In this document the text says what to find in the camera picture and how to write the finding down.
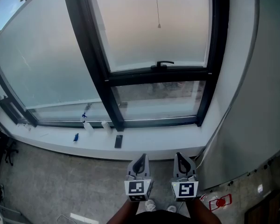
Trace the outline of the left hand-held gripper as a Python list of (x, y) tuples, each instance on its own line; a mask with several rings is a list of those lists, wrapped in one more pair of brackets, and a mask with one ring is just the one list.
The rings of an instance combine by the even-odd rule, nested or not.
[(141, 154), (132, 160), (127, 167), (124, 181), (126, 195), (131, 202), (145, 202), (153, 189), (154, 181), (150, 176), (150, 165), (147, 154)]

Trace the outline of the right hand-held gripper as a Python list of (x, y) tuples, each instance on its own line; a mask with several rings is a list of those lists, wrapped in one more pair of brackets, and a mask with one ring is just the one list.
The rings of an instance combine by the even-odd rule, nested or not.
[(171, 182), (176, 202), (188, 201), (197, 197), (199, 182), (196, 175), (196, 164), (183, 153), (175, 154), (173, 177), (182, 177)]

